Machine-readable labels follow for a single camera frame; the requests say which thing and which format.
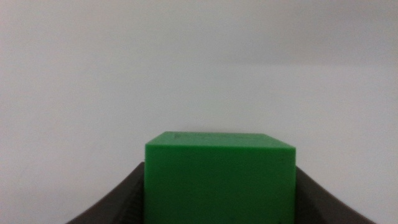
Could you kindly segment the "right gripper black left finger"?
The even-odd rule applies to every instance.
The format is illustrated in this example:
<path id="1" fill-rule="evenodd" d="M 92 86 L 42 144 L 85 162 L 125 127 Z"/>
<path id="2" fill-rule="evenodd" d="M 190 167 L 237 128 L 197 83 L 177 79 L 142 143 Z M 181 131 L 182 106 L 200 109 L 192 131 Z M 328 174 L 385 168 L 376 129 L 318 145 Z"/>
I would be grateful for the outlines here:
<path id="1" fill-rule="evenodd" d="M 119 185 L 68 224 L 118 224 L 143 222 L 144 163 Z"/>

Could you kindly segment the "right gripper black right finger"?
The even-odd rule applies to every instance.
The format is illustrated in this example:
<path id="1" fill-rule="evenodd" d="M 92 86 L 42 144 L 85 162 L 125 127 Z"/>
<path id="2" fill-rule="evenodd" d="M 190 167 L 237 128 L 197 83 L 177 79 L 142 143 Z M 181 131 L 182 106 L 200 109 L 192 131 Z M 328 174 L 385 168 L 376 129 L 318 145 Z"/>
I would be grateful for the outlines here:
<path id="1" fill-rule="evenodd" d="M 296 168 L 295 224 L 375 224 Z"/>

